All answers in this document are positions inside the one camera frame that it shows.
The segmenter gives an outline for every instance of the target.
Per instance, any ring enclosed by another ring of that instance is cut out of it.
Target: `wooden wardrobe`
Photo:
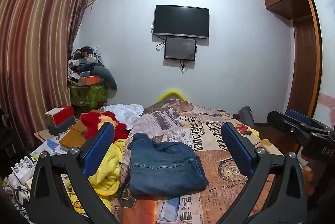
[[[265,0],[269,11],[294,24],[294,74],[288,109],[313,116],[321,83],[322,47],[313,0]]]

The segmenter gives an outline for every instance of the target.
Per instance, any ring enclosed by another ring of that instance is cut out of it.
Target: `white cloth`
[[[143,113],[144,108],[139,104],[116,104],[106,106],[103,111],[111,111],[115,114],[116,119],[120,123],[127,125],[127,129],[132,129],[135,122],[140,118],[140,115]]]

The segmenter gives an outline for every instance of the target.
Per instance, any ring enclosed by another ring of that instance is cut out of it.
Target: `folded jeans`
[[[156,143],[145,133],[136,133],[129,149],[133,196],[175,197],[203,191],[208,185],[200,158],[184,143]]]

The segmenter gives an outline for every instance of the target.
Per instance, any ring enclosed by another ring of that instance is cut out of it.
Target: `wooden floor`
[[[293,151],[297,153],[299,145],[295,142],[295,140],[289,136],[288,134],[284,134],[271,126],[259,126],[256,125],[259,132],[259,138],[268,139],[270,143],[275,145],[282,154],[286,154],[287,152]]]

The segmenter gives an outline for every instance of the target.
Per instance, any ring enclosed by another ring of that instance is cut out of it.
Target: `white wall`
[[[287,110],[287,106],[289,105],[289,100],[290,100],[290,95],[291,95],[291,89],[292,89],[292,83],[293,83],[295,44],[294,44],[294,25],[293,25],[293,20],[283,19],[283,21],[286,22],[287,25],[291,29],[291,59],[290,59],[290,71],[289,71],[289,85],[287,87],[284,108],[283,108],[283,111],[282,111],[283,113],[285,113],[286,110]]]
[[[199,40],[184,74],[155,49],[159,40],[150,28],[157,4],[210,9],[210,39]],[[95,44],[102,53],[118,84],[110,104],[147,107],[174,88],[188,101],[231,114],[249,105],[256,122],[265,122],[287,104],[290,31],[264,0],[97,0],[85,12],[77,46]]]

